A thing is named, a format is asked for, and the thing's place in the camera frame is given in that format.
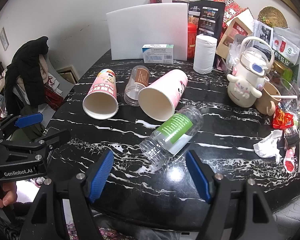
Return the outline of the person's left hand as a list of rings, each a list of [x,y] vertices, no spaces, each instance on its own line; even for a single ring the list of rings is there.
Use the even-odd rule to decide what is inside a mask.
[[[0,208],[14,204],[18,197],[16,182],[3,183],[1,188],[4,192],[4,196],[0,197]]]

